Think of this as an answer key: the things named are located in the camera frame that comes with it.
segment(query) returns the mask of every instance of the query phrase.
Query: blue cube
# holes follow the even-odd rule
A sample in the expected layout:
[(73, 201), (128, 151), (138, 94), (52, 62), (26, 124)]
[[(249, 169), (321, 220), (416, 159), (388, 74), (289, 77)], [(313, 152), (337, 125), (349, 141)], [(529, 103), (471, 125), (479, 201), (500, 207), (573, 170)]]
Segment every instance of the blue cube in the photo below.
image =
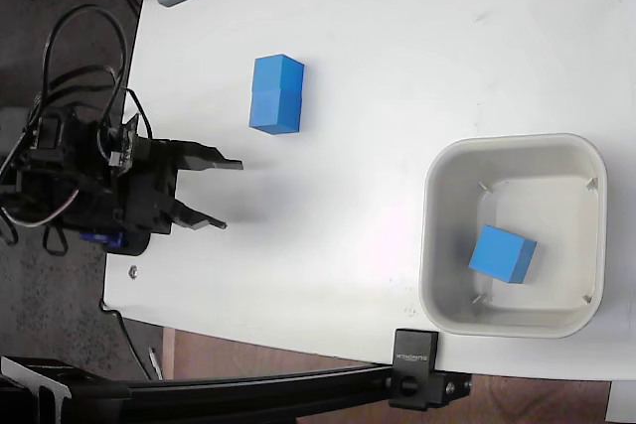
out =
[(305, 66), (285, 55), (256, 59), (249, 126), (269, 134), (300, 131)]
[(508, 283), (523, 283), (537, 243), (486, 225), (470, 268)]

